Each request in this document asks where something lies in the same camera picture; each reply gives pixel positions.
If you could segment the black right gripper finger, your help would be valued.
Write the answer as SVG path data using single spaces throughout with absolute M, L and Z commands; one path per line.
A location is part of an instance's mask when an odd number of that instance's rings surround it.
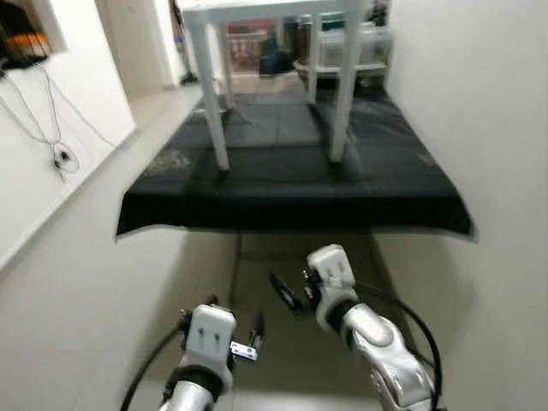
M 304 306 L 302 306 L 301 301 L 277 274 L 270 274 L 270 285 L 274 293 L 277 294 L 278 300 L 289 309 L 293 316 L 301 316 L 304 313 Z

